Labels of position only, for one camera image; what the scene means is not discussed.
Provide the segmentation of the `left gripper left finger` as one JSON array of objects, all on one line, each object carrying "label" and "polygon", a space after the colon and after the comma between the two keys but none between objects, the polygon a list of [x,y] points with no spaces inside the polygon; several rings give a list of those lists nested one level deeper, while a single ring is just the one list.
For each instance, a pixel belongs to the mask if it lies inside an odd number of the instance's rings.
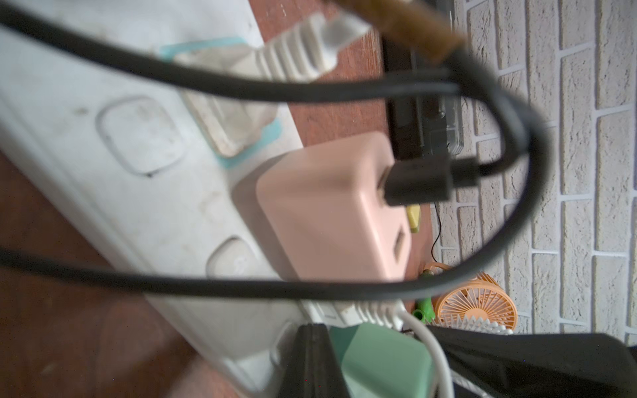
[{"label": "left gripper left finger", "polygon": [[324,324],[299,327],[278,397],[350,397]]}]

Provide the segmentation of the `yellow usb charger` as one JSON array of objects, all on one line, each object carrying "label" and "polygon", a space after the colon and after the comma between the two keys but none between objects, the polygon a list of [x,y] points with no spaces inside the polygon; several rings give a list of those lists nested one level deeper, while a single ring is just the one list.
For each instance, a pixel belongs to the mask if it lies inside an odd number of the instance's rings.
[{"label": "yellow usb charger", "polygon": [[421,206],[417,204],[407,206],[406,215],[411,233],[418,233],[421,229]]}]

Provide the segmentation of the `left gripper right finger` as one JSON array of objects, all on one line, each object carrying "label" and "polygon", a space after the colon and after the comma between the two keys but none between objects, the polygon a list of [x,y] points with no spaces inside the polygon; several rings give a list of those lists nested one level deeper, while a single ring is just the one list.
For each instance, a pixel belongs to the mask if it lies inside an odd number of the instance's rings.
[{"label": "left gripper right finger", "polygon": [[451,369],[493,397],[636,395],[636,349],[603,333],[431,331]]}]

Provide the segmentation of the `pink usb charger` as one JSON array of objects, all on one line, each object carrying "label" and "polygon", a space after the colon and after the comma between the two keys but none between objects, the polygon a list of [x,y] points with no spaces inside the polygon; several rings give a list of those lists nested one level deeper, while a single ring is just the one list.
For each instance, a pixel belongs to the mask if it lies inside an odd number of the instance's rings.
[{"label": "pink usb charger", "polygon": [[289,152],[259,177],[257,202],[300,280],[404,280],[406,210],[380,193],[394,162],[388,137],[374,132]]}]

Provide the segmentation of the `white power strip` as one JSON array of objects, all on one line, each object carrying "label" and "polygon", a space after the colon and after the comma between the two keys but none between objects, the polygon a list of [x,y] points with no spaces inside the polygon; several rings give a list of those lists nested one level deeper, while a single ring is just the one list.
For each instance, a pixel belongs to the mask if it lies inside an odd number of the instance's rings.
[{"label": "white power strip", "polygon": [[[249,1],[9,1],[69,29],[165,61],[261,46]],[[292,278],[270,264],[232,191],[302,149],[289,108],[224,159],[177,88],[107,70],[1,28],[1,149],[86,240],[127,272]],[[147,296],[246,397],[277,397],[300,302]]]}]

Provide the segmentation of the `green usb charger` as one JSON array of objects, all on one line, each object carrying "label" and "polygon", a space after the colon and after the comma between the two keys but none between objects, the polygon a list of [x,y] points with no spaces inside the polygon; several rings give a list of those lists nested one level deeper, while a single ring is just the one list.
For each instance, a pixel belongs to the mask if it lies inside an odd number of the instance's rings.
[{"label": "green usb charger", "polygon": [[430,397],[436,389],[425,345],[390,328],[363,323],[329,329],[352,397]]}]

